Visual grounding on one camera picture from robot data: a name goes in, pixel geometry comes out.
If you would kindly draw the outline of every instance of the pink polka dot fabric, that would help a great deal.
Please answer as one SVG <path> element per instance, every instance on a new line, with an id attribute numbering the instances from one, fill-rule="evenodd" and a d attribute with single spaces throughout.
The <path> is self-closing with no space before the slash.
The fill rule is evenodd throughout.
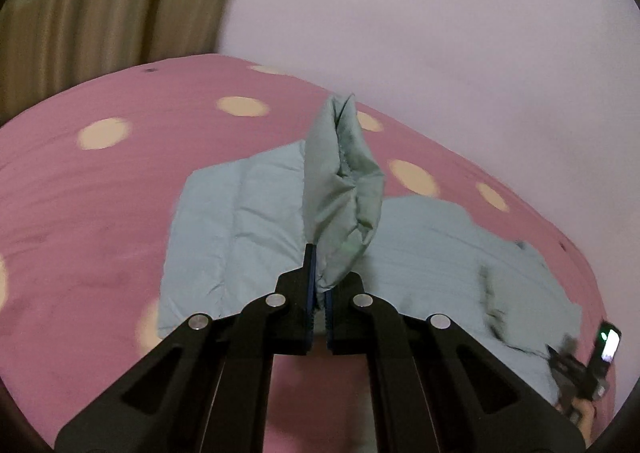
<path id="1" fill-rule="evenodd" d="M 0 375 L 49 443 L 140 358 L 141 319 L 159 295 L 172 212 L 189 174 L 304 138 L 328 95 L 253 65 L 204 55 L 129 68 L 53 96 L 0 130 Z M 407 161 L 476 223 L 540 250 L 582 305 L 585 360 L 605 312 L 578 249 L 477 166 L 358 109 L 378 122 L 364 134 L 387 174 L 386 195 L 414 194 L 390 170 L 390 161 Z M 478 183 L 508 210 L 487 202 Z M 277 357 L 265 452 L 348 451 L 366 375 L 362 357 Z M 610 391 L 598 428 L 612 417 L 612 401 Z"/>

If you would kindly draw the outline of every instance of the white wall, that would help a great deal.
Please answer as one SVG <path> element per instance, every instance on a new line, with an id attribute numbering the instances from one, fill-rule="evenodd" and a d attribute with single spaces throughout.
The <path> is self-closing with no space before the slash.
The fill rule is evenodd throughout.
<path id="1" fill-rule="evenodd" d="M 233 0 L 222 51 L 355 92 L 562 229 L 623 331 L 620 407 L 640 373 L 633 0 Z"/>

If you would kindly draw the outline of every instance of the pink bedsheet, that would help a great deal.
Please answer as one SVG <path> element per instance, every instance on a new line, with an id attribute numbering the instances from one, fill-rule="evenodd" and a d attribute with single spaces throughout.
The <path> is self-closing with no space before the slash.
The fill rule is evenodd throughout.
<path id="1" fill-rule="evenodd" d="M 172 210 L 188 175 L 304 138 L 326 99 L 320 87 L 253 65 L 204 55 L 129 68 L 49 98 L 0 130 L 0 375 L 50 443 L 150 345 Z M 575 246 L 477 166 L 358 108 L 369 114 L 361 122 L 387 173 L 386 195 L 413 194 L 406 186 L 437 194 L 540 250 L 582 305 L 585 360 L 604 307 Z M 429 175 L 403 164 L 396 176 L 394 160 Z M 410 176 L 398 172 L 403 166 Z M 481 187 L 493 204 L 478 183 L 491 188 Z M 277 357 L 265 451 L 348 451 L 365 384 L 361 357 Z M 613 390 L 597 429 L 612 404 Z"/>

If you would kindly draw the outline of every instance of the striped curtain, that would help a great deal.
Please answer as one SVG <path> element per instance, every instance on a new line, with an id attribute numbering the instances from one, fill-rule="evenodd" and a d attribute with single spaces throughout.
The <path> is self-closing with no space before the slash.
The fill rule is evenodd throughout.
<path id="1" fill-rule="evenodd" d="M 0 10 L 0 125 L 92 78 L 215 52 L 226 3 L 7 0 Z"/>

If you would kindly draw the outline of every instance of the illuminated screen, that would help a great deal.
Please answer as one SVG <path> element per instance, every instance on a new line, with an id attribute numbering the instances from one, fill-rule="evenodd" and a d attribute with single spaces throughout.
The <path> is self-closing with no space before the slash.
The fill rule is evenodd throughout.
<path id="1" fill-rule="evenodd" d="M 618 336 L 618 334 L 613 332 L 613 330 L 610 330 L 609 335 L 607 336 L 607 342 L 604 345 L 604 350 L 602 351 L 603 361 L 606 361 L 607 363 L 613 361 L 613 354 L 616 353 L 618 343 L 620 343 L 620 337 Z"/>

